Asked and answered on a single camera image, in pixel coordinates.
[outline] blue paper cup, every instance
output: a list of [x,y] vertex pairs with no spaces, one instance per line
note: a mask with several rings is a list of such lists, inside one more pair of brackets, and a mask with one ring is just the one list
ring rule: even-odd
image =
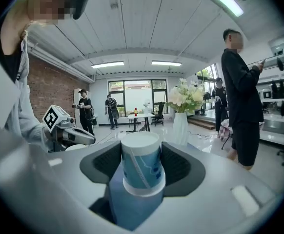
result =
[[156,133],[135,132],[122,139],[123,186],[133,195],[152,196],[165,187]]

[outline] white table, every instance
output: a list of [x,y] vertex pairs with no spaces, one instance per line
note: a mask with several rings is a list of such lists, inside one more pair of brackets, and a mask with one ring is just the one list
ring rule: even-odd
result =
[[136,123],[137,123],[137,119],[138,118],[144,118],[145,120],[145,124],[146,124],[146,130],[148,132],[150,132],[150,125],[148,123],[148,117],[155,117],[155,115],[153,114],[137,114],[137,116],[135,115],[128,115],[127,119],[133,119],[133,133],[136,132]]

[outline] black pants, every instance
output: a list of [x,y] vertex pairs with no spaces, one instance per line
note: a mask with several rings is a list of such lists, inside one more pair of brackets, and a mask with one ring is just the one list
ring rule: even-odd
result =
[[92,124],[91,121],[88,120],[85,117],[80,117],[80,123],[82,125],[82,128],[89,132],[90,134],[93,134]]
[[259,123],[240,121],[232,126],[232,148],[238,153],[239,163],[252,166],[259,147]]
[[220,130],[221,122],[227,117],[226,105],[221,105],[220,102],[216,102],[216,131]]
[[114,127],[114,121],[115,121],[115,125],[118,126],[118,122],[117,122],[116,119],[113,118],[111,110],[108,110],[108,118],[109,118],[109,121],[111,122],[111,127],[112,128]]

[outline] man in black shirt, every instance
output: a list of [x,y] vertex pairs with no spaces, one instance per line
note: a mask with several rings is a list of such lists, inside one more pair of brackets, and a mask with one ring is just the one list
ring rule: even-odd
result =
[[76,108],[80,110],[80,123],[84,130],[93,135],[91,124],[93,108],[91,100],[87,97],[87,91],[85,89],[81,89],[79,93],[81,93],[82,98],[79,100],[79,104],[76,106]]
[[114,121],[115,121],[115,125],[116,128],[118,128],[118,122],[116,119],[114,119],[113,114],[112,114],[112,109],[116,109],[117,108],[117,102],[114,98],[111,97],[111,95],[107,96],[107,100],[105,101],[105,114],[108,113],[108,118],[109,121],[111,122],[111,129],[114,130]]
[[216,131],[219,132],[221,122],[226,118],[226,90],[222,87],[222,79],[218,77],[216,79],[216,89],[212,91],[211,97],[216,99]]
[[256,85],[263,65],[251,70],[238,54],[243,49],[240,32],[227,29],[223,33],[226,49],[221,58],[223,77],[229,103],[229,125],[233,129],[232,149],[228,158],[238,156],[247,170],[254,165],[259,146],[259,122],[264,120]]

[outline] backpack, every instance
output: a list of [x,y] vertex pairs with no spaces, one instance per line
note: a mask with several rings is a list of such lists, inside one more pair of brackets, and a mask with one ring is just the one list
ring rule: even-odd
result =
[[109,109],[116,108],[117,102],[114,98],[108,99],[108,107]]

